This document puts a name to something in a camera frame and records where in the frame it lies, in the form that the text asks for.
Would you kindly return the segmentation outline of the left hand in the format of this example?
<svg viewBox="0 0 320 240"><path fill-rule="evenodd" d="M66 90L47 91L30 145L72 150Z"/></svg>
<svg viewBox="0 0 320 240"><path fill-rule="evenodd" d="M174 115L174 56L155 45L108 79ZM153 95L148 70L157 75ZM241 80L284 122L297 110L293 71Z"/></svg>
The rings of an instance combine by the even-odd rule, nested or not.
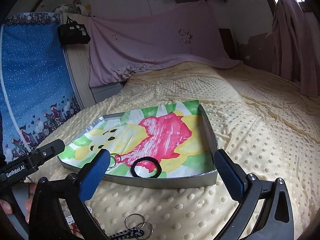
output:
<svg viewBox="0 0 320 240"><path fill-rule="evenodd" d="M28 224L36 187L36 183L17 183L14 185L12 189L14 200L7 201L1 198L1 207L5 214L9 216L13 215L16 210L21 210Z"/></svg>

